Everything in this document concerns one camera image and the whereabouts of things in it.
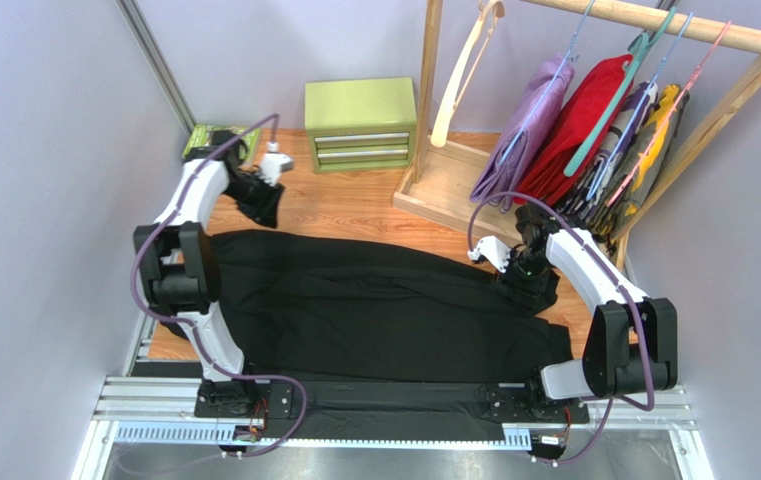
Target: green toolbox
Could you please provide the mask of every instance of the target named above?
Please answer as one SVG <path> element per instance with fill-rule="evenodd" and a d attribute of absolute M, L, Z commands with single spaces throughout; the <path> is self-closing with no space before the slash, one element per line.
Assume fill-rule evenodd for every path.
<path fill-rule="evenodd" d="M 307 83 L 305 124 L 316 173 L 405 168 L 415 150 L 413 82 Z"/>

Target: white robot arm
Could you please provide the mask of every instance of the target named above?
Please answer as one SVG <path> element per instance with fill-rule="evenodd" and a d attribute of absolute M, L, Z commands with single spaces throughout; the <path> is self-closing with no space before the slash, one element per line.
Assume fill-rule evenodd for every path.
<path fill-rule="evenodd" d="M 151 256 L 147 264 L 141 265 L 141 280 L 150 308 L 158 313 L 180 314 L 190 320 L 190 323 L 179 325 L 202 362 L 203 378 L 225 382 L 230 378 L 214 366 L 240 374 L 244 368 L 244 354 L 232 341 L 220 311 L 217 301 L 219 271 L 208 251 L 208 238 L 203 230 L 208 226 L 218 197 L 228 190 L 238 192 L 233 193 L 233 198 L 238 197 L 235 199 L 242 212 L 269 209 L 271 205 L 268 204 L 241 202 L 251 198 L 260 198 L 266 203 L 270 203 L 270 199 L 278 201 L 283 187 L 277 181 L 284 171 L 291 169 L 293 160 L 279 153 L 276 144 L 270 143 L 259 169 L 252 173 L 230 173 L 222 161 L 209 161 L 203 165 L 204 162 L 204 159 L 196 159 L 184 164 L 182 180 L 170 201 L 171 206 L 156 218 L 156 224 L 170 218 L 174 205 L 178 205 L 184 195 L 182 208 L 159 236 L 162 250 Z M 152 227 L 138 227 L 135 231 L 138 248 L 152 232 Z M 165 263 L 164 257 L 175 249 L 181 249 L 185 264 Z"/>
<path fill-rule="evenodd" d="M 473 261 L 488 260 L 500 272 L 505 291 L 526 288 L 557 267 L 593 315 L 582 358 L 543 367 L 534 379 L 543 401 L 610 398 L 644 390 L 644 369 L 638 345 L 629 345 L 632 308 L 641 313 L 644 341 L 656 390 L 675 386 L 676 311 L 667 299 L 648 295 L 626 279 L 594 242 L 590 232 L 562 228 L 543 214 L 520 209 L 517 229 L 526 249 L 512 249 L 496 237 L 482 238 L 469 252 Z"/>

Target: black garment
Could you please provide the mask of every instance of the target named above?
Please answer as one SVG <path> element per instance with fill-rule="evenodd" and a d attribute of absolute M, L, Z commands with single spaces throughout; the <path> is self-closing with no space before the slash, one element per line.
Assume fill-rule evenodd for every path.
<path fill-rule="evenodd" d="M 572 358 L 566 328 L 513 303 L 492 275 L 392 245 L 250 230 L 211 239 L 220 305 L 247 361 L 373 379 L 518 382 Z"/>

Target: wire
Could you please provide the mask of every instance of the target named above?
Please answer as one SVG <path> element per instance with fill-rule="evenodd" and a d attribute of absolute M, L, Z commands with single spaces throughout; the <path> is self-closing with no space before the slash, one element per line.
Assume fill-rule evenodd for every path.
<path fill-rule="evenodd" d="M 211 152 L 197 166 L 197 168 L 194 169 L 194 171 L 185 181 L 185 184 L 182 186 L 182 190 L 180 191 L 179 198 L 176 200 L 176 204 L 174 205 L 173 211 L 167 216 L 167 218 L 165 218 L 160 224 L 158 224 L 158 226 L 152 231 L 152 233 L 149 234 L 149 237 L 147 237 L 146 240 L 141 245 L 140 250 L 137 252 L 137 255 L 135 255 L 134 262 L 132 264 L 131 275 L 129 277 L 129 286 L 131 288 L 132 299 L 134 300 L 137 307 L 141 311 L 143 311 L 145 314 L 149 315 L 150 317 L 162 323 L 182 324 L 182 325 L 186 325 L 190 327 L 192 331 L 192 335 L 194 337 L 194 341 L 197 344 L 197 347 L 199 348 L 200 356 L 203 357 L 203 360 L 206 363 L 211 365 L 212 369 L 234 380 L 242 380 L 242 381 L 268 380 L 268 381 L 281 381 L 281 382 L 290 383 L 291 385 L 294 386 L 295 389 L 297 389 L 297 391 L 300 392 L 300 395 L 301 395 L 300 412 L 297 415 L 297 418 L 295 419 L 294 423 L 291 425 L 291 428 L 289 428 L 285 432 L 285 434 L 283 434 L 279 439 L 277 439 L 272 444 L 266 447 L 260 448 L 258 450 L 254 450 L 252 452 L 244 453 L 241 455 L 242 457 L 257 457 L 259 455 L 264 455 L 272 450 L 275 450 L 280 445 L 282 445 L 285 441 L 287 441 L 294 434 L 297 428 L 300 427 L 300 424 L 303 423 L 303 419 L 306 416 L 306 408 L 308 406 L 308 398 L 309 398 L 306 393 L 306 389 L 303 387 L 303 384 L 301 384 L 296 379 L 287 377 L 285 375 L 241 375 L 240 373 L 230 372 L 224 369 L 222 366 L 217 364 L 217 362 L 215 362 L 211 358 L 208 351 L 206 351 L 205 345 L 200 341 L 199 331 L 196 329 L 196 325 L 192 320 L 188 318 L 183 318 L 183 317 L 168 317 L 166 315 L 155 313 L 143 301 L 143 298 L 141 297 L 140 292 L 137 289 L 137 284 L 138 284 L 138 273 L 140 272 L 140 265 L 143 262 L 144 255 L 146 255 L 146 252 L 148 252 L 149 249 L 152 248 L 152 245 L 155 242 L 155 239 L 158 238 L 158 235 L 160 235 L 161 232 L 163 232 L 164 229 L 167 228 L 167 226 L 170 225 L 170 223 L 173 220 L 175 220 L 176 217 L 179 215 L 179 212 L 182 209 L 182 205 L 185 203 L 185 198 L 188 196 L 188 192 L 191 189 L 191 185 L 199 177 L 199 174 L 203 171 L 203 169 L 212 161 L 212 159 L 219 157 L 228 148 L 230 148 L 236 142 L 244 138 L 244 136 L 246 136 L 248 133 L 261 128 L 262 125 L 268 122 L 273 122 L 273 127 L 271 129 L 271 142 L 275 142 L 277 129 L 279 127 L 279 114 L 277 113 L 268 115 L 267 117 L 259 120 L 258 122 L 251 125 L 250 127 L 247 127 L 244 131 L 242 131 L 238 135 L 224 142 L 220 147 L 218 147 L 216 150 Z M 198 459 L 191 462 L 187 466 L 196 465 L 197 463 L 201 463 L 202 461 L 212 460 L 212 459 L 220 458 L 220 457 L 221 455 L 213 455 L 211 457 L 204 457 L 204 459 L 206 460 Z M 123 470 L 123 471 L 126 473 L 129 473 L 130 475 L 134 475 L 134 473 L 130 473 L 126 470 Z M 168 470 L 166 471 L 166 473 L 171 473 L 173 471 L 176 471 L 176 470 L 175 469 Z M 162 475 L 162 473 L 149 472 L 143 475 Z"/>
<path fill-rule="evenodd" d="M 182 470 L 188 469 L 190 467 L 193 467 L 194 465 L 199 465 L 201 463 L 210 462 L 211 460 L 217 460 L 218 458 L 223 458 L 222 453 L 215 453 L 214 455 L 209 455 L 207 457 L 201 457 L 196 460 L 192 460 L 184 465 L 179 465 L 178 467 L 172 467 L 172 468 L 166 468 L 164 470 L 155 470 L 154 472 L 141 472 L 138 470 L 132 470 L 125 465 L 123 465 L 122 462 L 120 462 L 120 457 L 117 457 L 114 460 L 114 465 L 117 466 L 120 470 L 123 471 L 123 473 L 127 475 L 131 475 L 134 477 L 157 477 L 161 475 L 169 475 L 171 473 L 177 473 L 181 472 Z"/>
<path fill-rule="evenodd" d="M 569 223 L 560 216 L 554 209 L 547 204 L 545 204 L 542 200 L 532 197 L 531 195 L 527 195 L 524 193 L 519 192 L 500 192 L 493 195 L 490 195 L 487 198 L 484 198 L 481 203 L 475 208 L 475 211 L 472 212 L 472 218 L 469 219 L 469 227 L 466 231 L 466 239 L 469 244 L 469 251 L 472 251 L 475 249 L 474 243 L 472 242 L 472 231 L 475 228 L 475 219 L 478 216 L 478 213 L 481 211 L 482 208 L 484 208 L 489 202 L 493 200 L 497 200 L 499 198 L 503 198 L 506 196 L 510 196 L 513 198 L 521 198 L 522 200 L 529 201 L 533 203 L 534 205 L 537 205 L 538 207 L 545 210 L 546 213 L 548 213 L 551 217 L 555 219 L 555 221 L 560 224 L 561 228 L 567 231 L 567 233 L 575 239 L 576 242 L 581 246 L 581 249 L 587 252 L 587 255 L 590 256 L 590 258 L 596 263 L 596 265 L 599 267 L 600 270 L 605 274 L 605 276 L 608 277 L 608 279 L 611 281 L 611 283 L 616 287 L 616 289 L 620 292 L 620 294 L 623 296 L 623 298 L 626 301 L 626 304 L 629 307 L 629 310 L 631 311 L 632 319 L 634 320 L 634 330 L 637 333 L 637 340 L 638 340 L 638 347 L 640 348 L 640 363 L 643 368 L 643 383 L 646 387 L 646 404 L 642 404 L 640 402 L 637 402 L 631 398 L 628 398 L 624 395 L 619 396 L 621 400 L 625 401 L 626 403 L 629 403 L 630 405 L 637 407 L 643 411 L 649 412 L 653 408 L 655 408 L 655 389 L 652 385 L 652 367 L 649 364 L 649 351 L 646 345 L 646 335 L 643 331 L 643 319 L 640 316 L 640 311 L 637 309 L 637 305 L 635 305 L 634 300 L 631 297 L 631 294 L 629 293 L 628 289 L 620 283 L 619 278 L 614 274 L 614 272 L 611 271 L 609 266 L 605 263 L 605 260 L 602 259 L 602 257 L 599 255 L 598 248 L 595 245 L 589 245 L 584 242 L 584 239 L 581 238 L 581 236 L 569 225 Z M 541 459 L 538 459 L 541 463 L 545 463 L 547 465 L 569 465 L 570 463 L 574 463 L 575 461 L 581 459 L 584 455 L 587 454 L 588 451 L 590 451 L 591 448 L 593 448 L 593 444 L 596 443 L 596 441 L 599 439 L 599 437 L 602 434 L 602 429 L 605 426 L 605 421 L 608 419 L 608 415 L 611 412 L 611 406 L 614 403 L 614 399 L 611 398 L 608 400 L 608 408 L 605 410 L 605 415 L 602 416 L 602 423 L 599 424 L 599 428 L 596 430 L 596 433 L 593 435 L 593 438 L 590 439 L 590 443 L 587 444 L 584 449 L 581 450 L 577 455 L 574 457 L 567 459 L 567 460 L 554 460 L 552 462 L 545 462 Z"/>
<path fill-rule="evenodd" d="M 569 443 L 569 432 L 572 431 L 572 412 L 569 407 L 563 407 L 563 413 L 566 414 L 566 429 L 563 431 L 564 442 Z"/>

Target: wooden base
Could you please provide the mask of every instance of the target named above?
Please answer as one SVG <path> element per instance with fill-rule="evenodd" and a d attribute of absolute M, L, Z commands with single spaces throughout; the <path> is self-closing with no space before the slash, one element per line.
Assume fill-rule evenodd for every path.
<path fill-rule="evenodd" d="M 434 147 L 420 159 L 421 180 L 413 182 L 413 168 L 401 180 L 393 197 L 395 208 L 433 222 L 465 232 L 469 219 L 477 207 L 469 200 L 472 187 L 486 166 L 489 153 L 448 142 Z M 477 239 L 495 235 L 508 245 L 519 243 L 513 210 L 499 213 L 494 207 L 485 207 L 478 214 L 472 235 Z"/>

